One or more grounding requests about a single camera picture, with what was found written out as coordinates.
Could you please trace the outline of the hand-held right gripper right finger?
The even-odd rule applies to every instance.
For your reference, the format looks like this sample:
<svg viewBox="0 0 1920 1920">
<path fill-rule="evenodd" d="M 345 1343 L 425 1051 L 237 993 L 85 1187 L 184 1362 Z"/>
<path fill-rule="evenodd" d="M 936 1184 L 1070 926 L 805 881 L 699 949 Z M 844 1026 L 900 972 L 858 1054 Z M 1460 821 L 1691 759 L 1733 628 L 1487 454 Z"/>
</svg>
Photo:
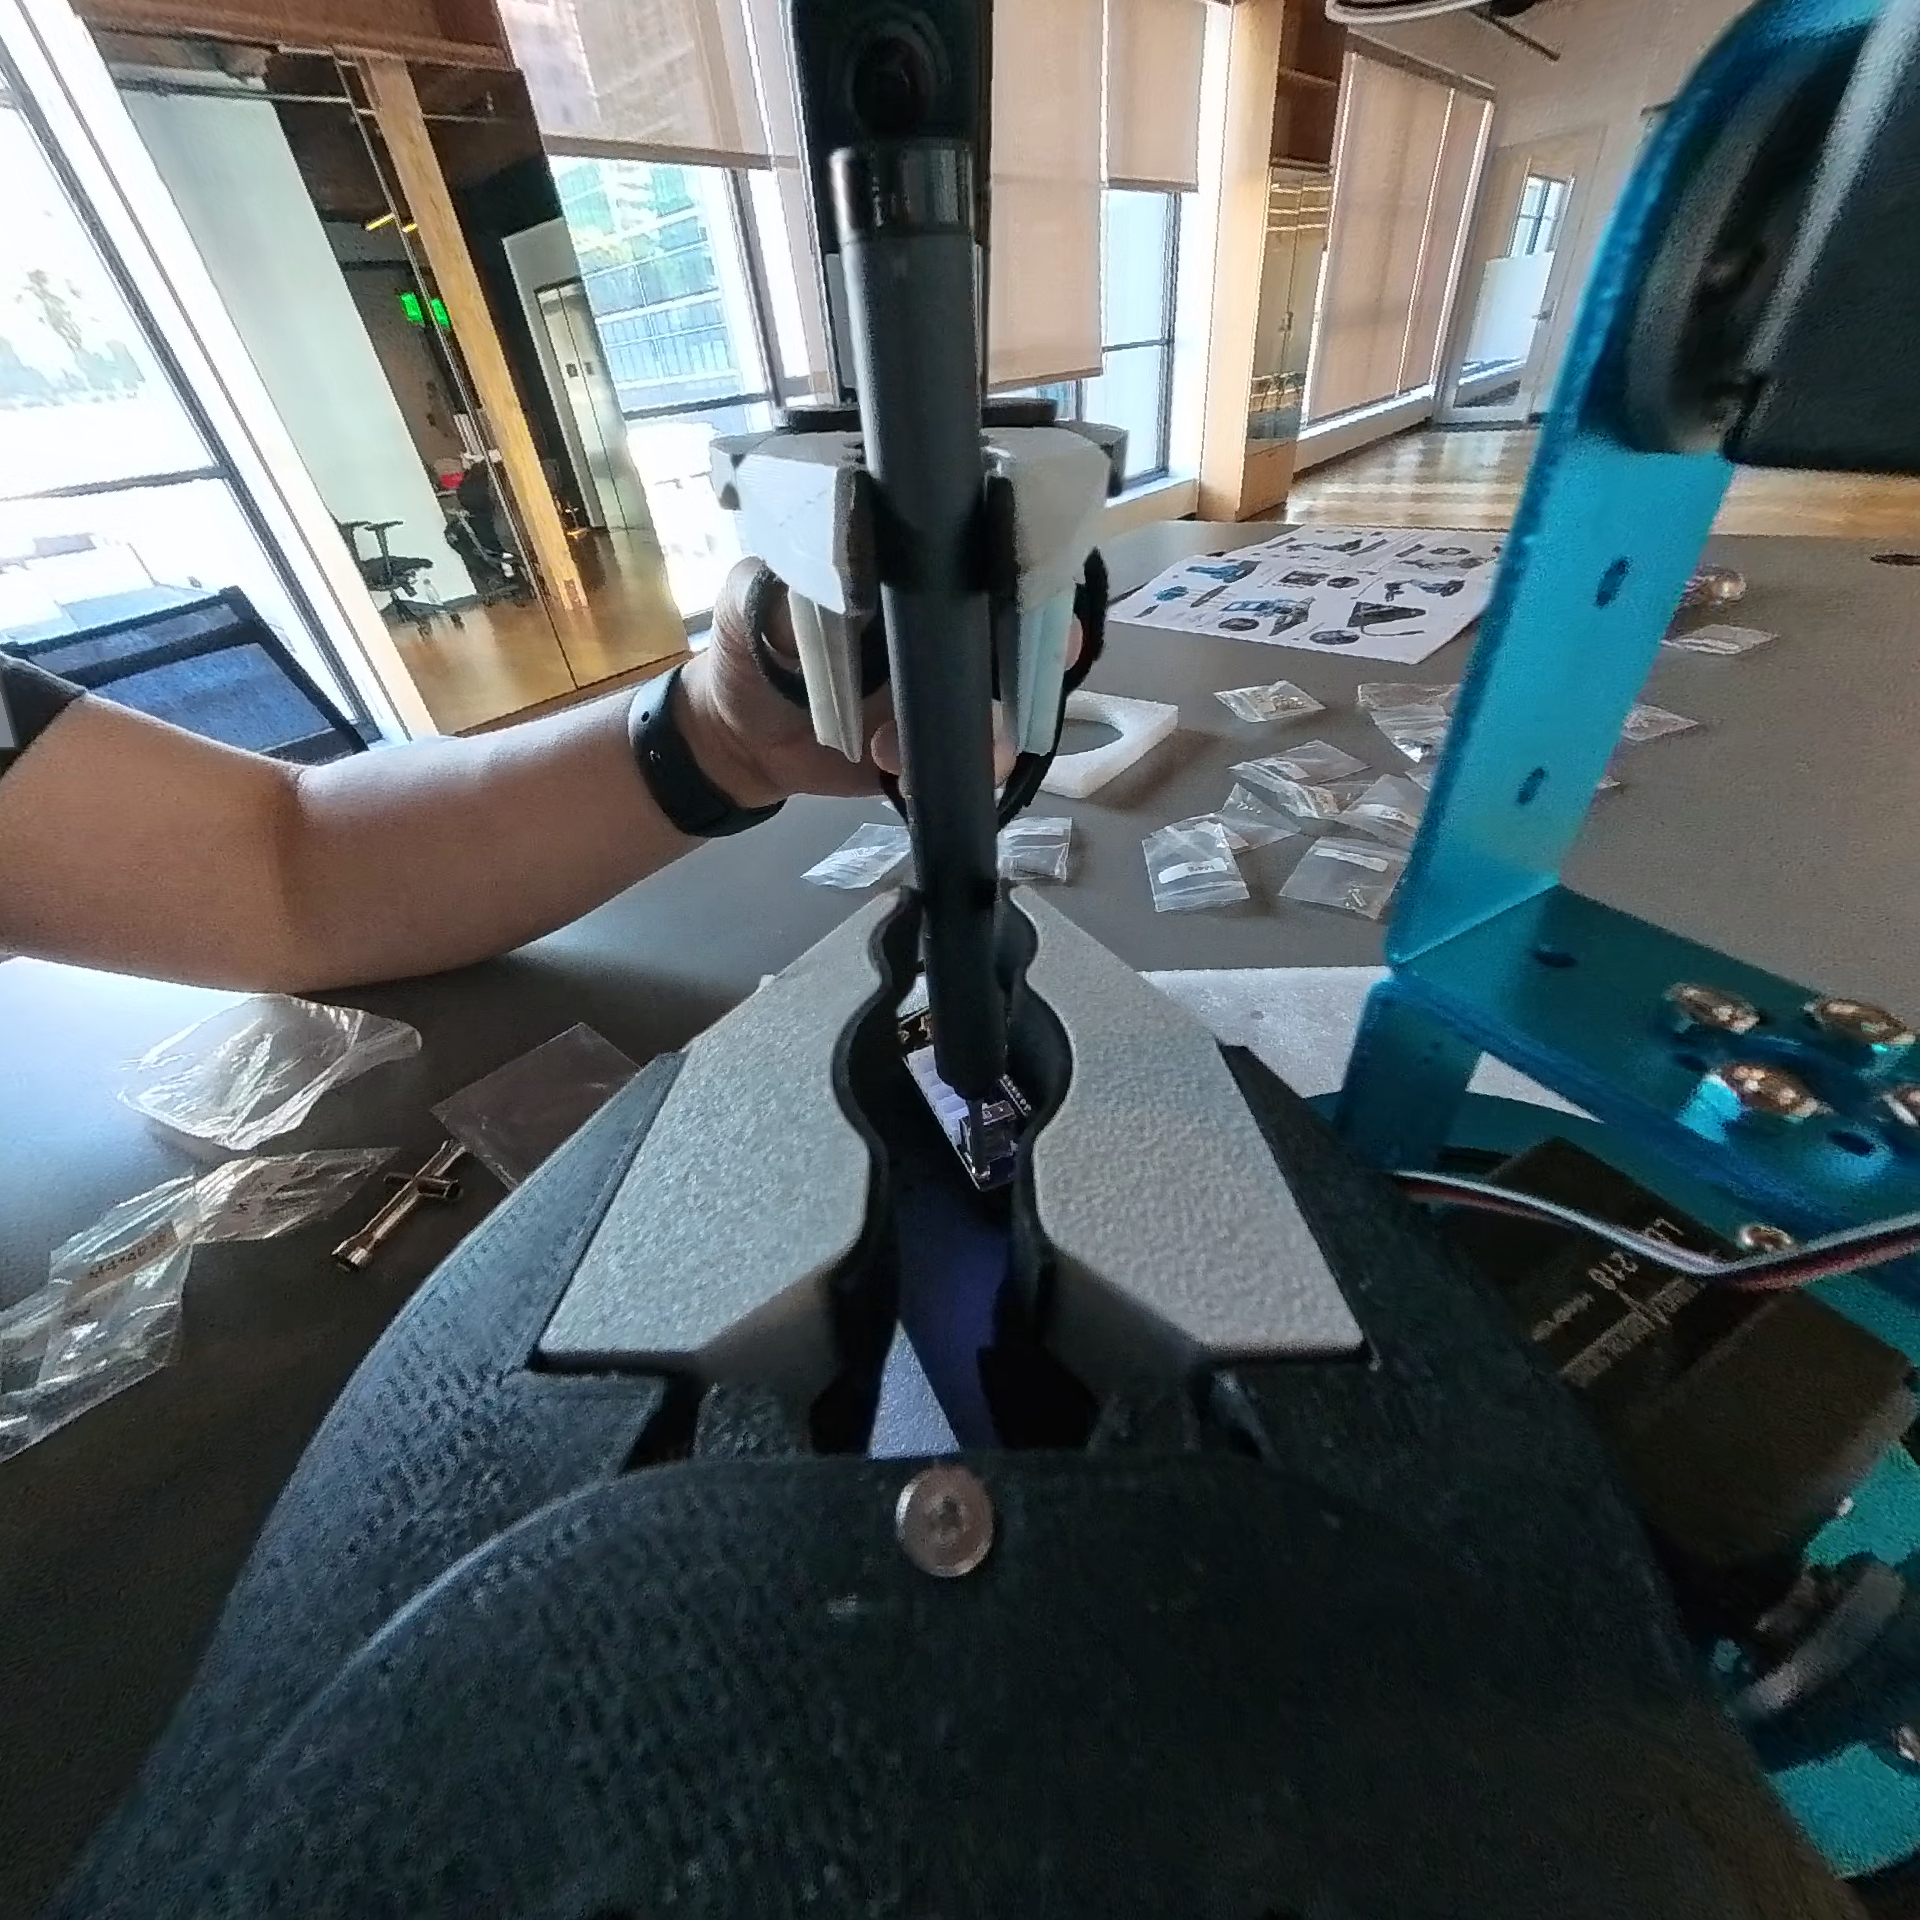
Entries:
<svg viewBox="0 0 1920 1920">
<path fill-rule="evenodd" d="M 1029 1152 L 1046 1349 L 1091 1391 L 1350 1362 L 1363 1324 L 1205 1022 L 1039 891 L 1024 1008 L 1064 1040 Z"/>
</svg>

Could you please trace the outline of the white foam sheet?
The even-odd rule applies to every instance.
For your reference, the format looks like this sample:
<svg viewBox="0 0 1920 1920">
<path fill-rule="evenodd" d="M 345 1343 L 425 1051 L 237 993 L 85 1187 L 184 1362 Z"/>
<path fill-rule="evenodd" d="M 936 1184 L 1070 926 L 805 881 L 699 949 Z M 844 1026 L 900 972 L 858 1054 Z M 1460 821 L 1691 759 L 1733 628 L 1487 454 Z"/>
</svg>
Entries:
<svg viewBox="0 0 1920 1920">
<path fill-rule="evenodd" d="M 1142 972 L 1223 1046 L 1246 1047 L 1303 1097 L 1346 1085 L 1364 1001 L 1384 966 L 1262 966 Z"/>
</svg>

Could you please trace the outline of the person's left forearm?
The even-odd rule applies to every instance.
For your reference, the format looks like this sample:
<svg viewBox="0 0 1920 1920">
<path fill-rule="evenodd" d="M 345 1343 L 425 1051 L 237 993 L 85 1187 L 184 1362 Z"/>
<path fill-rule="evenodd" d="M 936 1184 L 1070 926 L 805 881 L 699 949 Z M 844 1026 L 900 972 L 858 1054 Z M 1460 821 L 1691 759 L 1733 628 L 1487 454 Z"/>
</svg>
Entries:
<svg viewBox="0 0 1920 1920">
<path fill-rule="evenodd" d="M 3 763 L 3 956 L 211 989 L 485 963 L 696 850 L 618 695 L 314 766 L 80 692 Z"/>
</svg>

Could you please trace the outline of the dark blue panel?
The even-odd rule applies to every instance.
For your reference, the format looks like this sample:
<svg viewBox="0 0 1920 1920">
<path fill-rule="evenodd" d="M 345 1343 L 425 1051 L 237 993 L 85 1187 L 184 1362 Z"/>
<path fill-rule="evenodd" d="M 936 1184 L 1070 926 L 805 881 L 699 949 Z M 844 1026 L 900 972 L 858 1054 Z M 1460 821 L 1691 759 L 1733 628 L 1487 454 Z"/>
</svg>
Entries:
<svg viewBox="0 0 1920 1920">
<path fill-rule="evenodd" d="M 34 663 L 179 731 L 293 763 L 372 747 L 237 589 L 172 597 L 71 632 L 3 639 Z"/>
</svg>

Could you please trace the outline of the beige roller blind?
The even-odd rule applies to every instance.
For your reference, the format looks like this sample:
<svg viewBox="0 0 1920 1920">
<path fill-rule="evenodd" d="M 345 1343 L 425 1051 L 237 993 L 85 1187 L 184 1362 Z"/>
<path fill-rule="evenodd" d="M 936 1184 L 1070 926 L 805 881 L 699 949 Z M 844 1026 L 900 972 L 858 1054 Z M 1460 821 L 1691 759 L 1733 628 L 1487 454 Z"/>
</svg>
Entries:
<svg viewBox="0 0 1920 1920">
<path fill-rule="evenodd" d="M 800 156 L 782 2 L 495 2 L 553 153 L 725 171 Z"/>
<path fill-rule="evenodd" d="M 1200 190 L 1205 2 L 1100 5 L 1100 177 L 1111 190 Z"/>
<path fill-rule="evenodd" d="M 988 387 L 1100 361 L 1100 2 L 993 2 Z"/>
<path fill-rule="evenodd" d="M 1350 43 L 1311 429 L 1436 390 L 1491 124 L 1482 85 Z"/>
</svg>

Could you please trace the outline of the person's left hand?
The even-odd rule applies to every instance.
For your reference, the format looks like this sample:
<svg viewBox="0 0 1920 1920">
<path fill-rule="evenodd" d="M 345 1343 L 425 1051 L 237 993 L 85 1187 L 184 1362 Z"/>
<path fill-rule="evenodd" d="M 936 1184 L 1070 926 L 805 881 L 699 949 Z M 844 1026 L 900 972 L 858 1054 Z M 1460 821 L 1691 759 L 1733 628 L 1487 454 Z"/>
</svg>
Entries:
<svg viewBox="0 0 1920 1920">
<path fill-rule="evenodd" d="M 864 747 L 851 759 L 821 743 L 805 700 L 784 695 L 805 683 L 789 595 L 762 557 L 733 566 L 710 624 L 710 645 L 680 671 L 673 712 L 707 781 L 738 805 L 770 805 L 794 796 L 858 801 L 889 782 L 907 791 L 892 692 L 864 695 Z"/>
</svg>

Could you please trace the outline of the small clear plastic bag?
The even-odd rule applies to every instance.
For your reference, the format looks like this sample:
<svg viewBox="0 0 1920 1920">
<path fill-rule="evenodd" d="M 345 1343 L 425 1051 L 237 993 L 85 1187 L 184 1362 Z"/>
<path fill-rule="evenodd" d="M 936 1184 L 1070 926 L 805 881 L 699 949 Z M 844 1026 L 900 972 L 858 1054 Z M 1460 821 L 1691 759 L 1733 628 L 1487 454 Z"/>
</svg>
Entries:
<svg viewBox="0 0 1920 1920">
<path fill-rule="evenodd" d="M 179 1349 L 193 1249 L 158 1236 L 3 1311 L 3 1460 L 161 1375 Z"/>
<path fill-rule="evenodd" d="M 247 1155 L 179 1176 L 111 1203 L 96 1224 L 66 1236 L 50 1257 L 50 1285 L 80 1304 L 106 1285 L 124 1294 L 179 1294 L 193 1249 L 233 1239 L 272 1239 L 343 1209 L 396 1149 L 314 1149 Z"/>
</svg>

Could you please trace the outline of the wooden pillar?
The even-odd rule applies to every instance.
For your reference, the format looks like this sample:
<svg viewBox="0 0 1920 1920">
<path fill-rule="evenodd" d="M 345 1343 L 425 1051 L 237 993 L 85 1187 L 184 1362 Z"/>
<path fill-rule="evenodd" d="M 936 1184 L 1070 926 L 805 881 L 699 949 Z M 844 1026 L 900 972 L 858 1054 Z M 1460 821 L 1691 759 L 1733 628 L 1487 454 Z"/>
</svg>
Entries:
<svg viewBox="0 0 1920 1920">
<path fill-rule="evenodd" d="M 451 314 L 468 387 L 474 390 L 474 414 L 485 417 L 488 445 L 500 454 L 508 511 L 536 568 L 543 597 L 565 617 L 584 615 L 584 580 L 543 470 L 517 372 L 500 345 L 485 277 L 474 269 L 460 213 L 451 198 L 442 156 L 420 114 L 415 77 L 396 55 L 356 55 L 356 73 L 407 216 L 419 228 L 432 279 Z"/>
</svg>

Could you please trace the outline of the black circuit board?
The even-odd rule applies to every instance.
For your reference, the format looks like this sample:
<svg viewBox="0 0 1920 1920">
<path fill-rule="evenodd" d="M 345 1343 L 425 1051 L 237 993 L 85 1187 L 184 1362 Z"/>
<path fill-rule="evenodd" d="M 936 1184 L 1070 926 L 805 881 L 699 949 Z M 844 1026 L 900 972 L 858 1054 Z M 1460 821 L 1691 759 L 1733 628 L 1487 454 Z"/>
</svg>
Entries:
<svg viewBox="0 0 1920 1920">
<path fill-rule="evenodd" d="M 897 1015 L 897 1046 L 923 1106 L 957 1152 L 969 1184 L 975 1192 L 1006 1187 L 1018 1171 L 1022 1139 L 1032 1122 L 1024 1094 L 1011 1077 L 1002 1077 L 983 1099 L 950 1089 L 935 1059 L 932 1008 L 923 1001 L 912 1001 Z"/>
</svg>

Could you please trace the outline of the printed instruction sheet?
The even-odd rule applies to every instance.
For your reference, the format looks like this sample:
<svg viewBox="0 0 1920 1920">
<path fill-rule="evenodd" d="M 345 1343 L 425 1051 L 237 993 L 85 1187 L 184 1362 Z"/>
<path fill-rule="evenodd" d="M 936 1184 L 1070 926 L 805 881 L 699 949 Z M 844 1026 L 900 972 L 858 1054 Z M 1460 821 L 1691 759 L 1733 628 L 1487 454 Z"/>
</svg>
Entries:
<svg viewBox="0 0 1920 1920">
<path fill-rule="evenodd" d="M 1424 663 L 1488 604 L 1504 538 L 1476 530 L 1303 525 L 1177 561 L 1115 617 L 1189 635 Z"/>
</svg>

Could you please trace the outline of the black electric screwdriver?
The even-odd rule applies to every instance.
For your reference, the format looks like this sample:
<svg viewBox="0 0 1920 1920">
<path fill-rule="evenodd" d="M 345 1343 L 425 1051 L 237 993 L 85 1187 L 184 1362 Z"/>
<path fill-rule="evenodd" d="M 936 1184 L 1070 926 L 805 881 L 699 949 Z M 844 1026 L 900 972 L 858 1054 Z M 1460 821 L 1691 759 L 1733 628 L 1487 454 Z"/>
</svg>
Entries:
<svg viewBox="0 0 1920 1920">
<path fill-rule="evenodd" d="M 923 899 L 942 1077 L 985 1099 L 1006 1067 L 996 983 L 993 628 L 975 530 L 973 174 L 953 140 L 862 140 L 828 156 L 846 272 L 892 712 Z"/>
</svg>

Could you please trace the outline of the pile of small clear bags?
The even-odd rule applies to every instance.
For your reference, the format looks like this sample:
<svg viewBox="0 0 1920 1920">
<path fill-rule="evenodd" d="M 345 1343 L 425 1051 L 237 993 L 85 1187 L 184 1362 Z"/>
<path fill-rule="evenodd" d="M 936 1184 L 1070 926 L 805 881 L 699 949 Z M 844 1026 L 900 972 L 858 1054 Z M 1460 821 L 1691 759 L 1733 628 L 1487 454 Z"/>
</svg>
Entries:
<svg viewBox="0 0 1920 1920">
<path fill-rule="evenodd" d="M 1213 911 L 1250 900 L 1241 856 L 1266 845 L 1301 845 L 1285 877 L 1287 900 L 1381 919 L 1420 831 L 1428 796 L 1454 731 L 1457 683 L 1363 683 L 1354 712 L 1379 731 L 1388 763 L 1376 769 L 1324 739 L 1287 739 L 1269 753 L 1239 756 L 1227 796 L 1213 812 L 1166 821 L 1142 839 L 1142 868 L 1155 911 Z M 1239 723 L 1305 723 L 1330 718 L 1330 705 L 1293 683 L 1227 684 L 1208 692 Z M 1064 721 L 1064 731 L 1105 723 Z M 1637 701 L 1622 721 L 1600 792 L 1619 786 L 1619 747 L 1697 731 L 1701 721 Z M 800 877 L 817 889 L 864 891 L 904 881 L 912 857 L 904 821 L 862 821 Z M 998 830 L 998 874 L 1011 881 L 1064 881 L 1074 868 L 1067 815 L 1035 812 L 1032 804 Z"/>
</svg>

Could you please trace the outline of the crumpled clear plastic bag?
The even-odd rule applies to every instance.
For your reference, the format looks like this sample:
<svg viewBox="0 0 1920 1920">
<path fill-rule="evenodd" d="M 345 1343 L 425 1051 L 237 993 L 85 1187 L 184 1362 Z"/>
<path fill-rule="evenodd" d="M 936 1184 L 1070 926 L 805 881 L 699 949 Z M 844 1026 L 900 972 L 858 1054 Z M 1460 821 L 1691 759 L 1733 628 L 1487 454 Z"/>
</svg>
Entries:
<svg viewBox="0 0 1920 1920">
<path fill-rule="evenodd" d="M 118 1104 L 167 1136 L 252 1152 L 376 1067 L 413 1062 L 413 1022 L 298 995 L 247 995 L 135 1059 Z"/>
</svg>

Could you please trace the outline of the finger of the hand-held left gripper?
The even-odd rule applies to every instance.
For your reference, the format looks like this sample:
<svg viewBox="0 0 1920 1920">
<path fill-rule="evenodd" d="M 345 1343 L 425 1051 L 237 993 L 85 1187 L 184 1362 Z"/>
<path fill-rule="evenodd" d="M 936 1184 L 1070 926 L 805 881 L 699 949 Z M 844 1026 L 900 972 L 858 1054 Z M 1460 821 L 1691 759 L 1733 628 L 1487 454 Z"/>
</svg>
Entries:
<svg viewBox="0 0 1920 1920">
<path fill-rule="evenodd" d="M 983 440 L 988 645 L 1002 733 L 1052 750 L 1063 723 L 1074 595 L 1107 510 L 1093 440 Z"/>
<path fill-rule="evenodd" d="M 862 438 L 712 438 L 710 480 L 746 550 L 787 589 L 805 705 L 846 759 L 869 747 L 879 541 Z"/>
</svg>

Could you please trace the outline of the black office chair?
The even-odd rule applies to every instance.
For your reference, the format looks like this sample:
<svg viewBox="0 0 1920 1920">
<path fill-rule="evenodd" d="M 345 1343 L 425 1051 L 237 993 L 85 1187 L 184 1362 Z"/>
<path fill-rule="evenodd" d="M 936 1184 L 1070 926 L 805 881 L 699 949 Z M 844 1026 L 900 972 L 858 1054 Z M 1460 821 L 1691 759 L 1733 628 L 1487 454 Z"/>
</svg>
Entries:
<svg viewBox="0 0 1920 1920">
<path fill-rule="evenodd" d="M 358 568 L 362 589 L 384 599 L 384 617 L 413 628 L 419 635 L 432 635 L 439 621 L 451 631 L 465 631 L 460 611 L 455 611 L 432 584 L 432 557 L 405 557 L 391 547 L 391 530 L 397 518 L 340 518 L 338 530 L 350 547 L 350 561 Z"/>
<path fill-rule="evenodd" d="M 443 538 L 465 561 L 479 604 L 534 608 L 540 589 L 517 547 L 512 525 L 500 506 L 491 459 L 465 459 L 442 491 Z"/>
</svg>

